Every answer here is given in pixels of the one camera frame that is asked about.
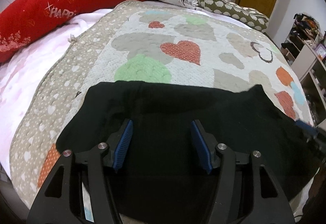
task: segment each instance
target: shelf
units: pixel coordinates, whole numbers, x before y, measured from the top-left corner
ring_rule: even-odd
[[[287,50],[287,54],[285,56],[287,56],[287,58],[290,61],[293,61],[294,62],[295,58],[294,58],[293,54],[291,54],[291,52],[289,50]]]
[[[316,87],[316,89],[317,89],[317,92],[318,92],[318,94],[319,94],[319,97],[320,97],[320,99],[322,100],[323,106],[324,106],[325,111],[326,111],[326,102],[325,102],[325,98],[324,98],[324,96],[323,96],[323,94],[322,94],[322,90],[319,88],[319,86],[318,86],[318,84],[317,84],[317,82],[316,82],[316,78],[315,78],[315,76],[311,73],[311,71],[309,71],[309,74],[310,74],[310,77],[311,77],[312,81],[314,82],[314,85],[315,85],[315,87]]]
[[[312,41],[316,41],[316,38],[318,37],[318,35],[316,36],[316,38],[314,39],[313,37],[311,37],[311,35],[309,35],[309,33],[306,32],[306,30],[302,30],[304,32],[305,35],[307,35],[307,37],[312,40]]]
[[[311,72],[315,75],[316,79],[320,83],[320,86],[322,87],[321,89],[326,88],[326,74],[321,63],[316,61],[311,68]]]
[[[300,52],[301,50],[297,48],[297,46],[290,40],[290,38],[286,38],[287,41],[289,41],[291,44],[294,45],[294,47]]]
[[[309,45],[307,45],[310,50],[313,52],[313,54],[315,55],[315,57],[317,58],[317,60],[319,61],[319,63],[322,65],[322,67],[324,68],[325,70],[325,73],[326,73],[326,66],[324,65],[323,61],[321,61],[321,59],[319,58],[318,54],[316,53],[316,51],[314,49],[312,49],[312,47],[310,47]]]
[[[312,48],[306,41],[302,40],[299,36],[297,36],[297,38],[305,45],[309,46],[310,48]]]

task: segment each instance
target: blue gripper pad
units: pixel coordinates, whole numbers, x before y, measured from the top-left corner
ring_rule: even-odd
[[[103,164],[112,167],[115,171],[122,168],[124,159],[133,134],[133,122],[125,119],[118,132],[112,133],[106,143],[109,153],[103,157]]]
[[[129,120],[127,127],[121,136],[120,142],[115,149],[115,158],[112,166],[114,170],[119,170],[122,168],[132,138],[133,128],[133,123],[131,120]]]
[[[315,127],[312,127],[311,125],[299,120],[295,121],[295,125],[298,126],[301,129],[304,129],[309,133],[310,135],[317,136],[318,130]]]
[[[191,122],[190,133],[192,142],[197,150],[200,165],[210,174],[214,168],[220,165],[220,160],[215,150],[217,141],[212,134],[204,131],[198,120]]]

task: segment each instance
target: white wall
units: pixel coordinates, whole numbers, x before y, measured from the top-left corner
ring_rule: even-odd
[[[266,32],[279,48],[292,28],[294,15],[301,12],[315,18],[322,33],[326,30],[325,0],[277,0]]]

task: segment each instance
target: black t-shirt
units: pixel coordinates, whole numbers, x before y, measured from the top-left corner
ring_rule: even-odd
[[[218,173],[199,167],[190,123],[234,151],[260,151],[288,200],[313,177],[318,160],[294,121],[261,85],[221,89],[145,82],[99,83],[59,136],[56,147],[90,150],[130,118],[134,132],[123,168],[110,182],[120,213],[149,223],[200,223],[213,199]]]

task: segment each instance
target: green pillow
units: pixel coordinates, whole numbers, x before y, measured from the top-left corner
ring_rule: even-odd
[[[254,8],[243,8],[227,0],[198,0],[198,7],[209,12],[230,16],[262,33],[266,31],[269,23],[269,19]]]

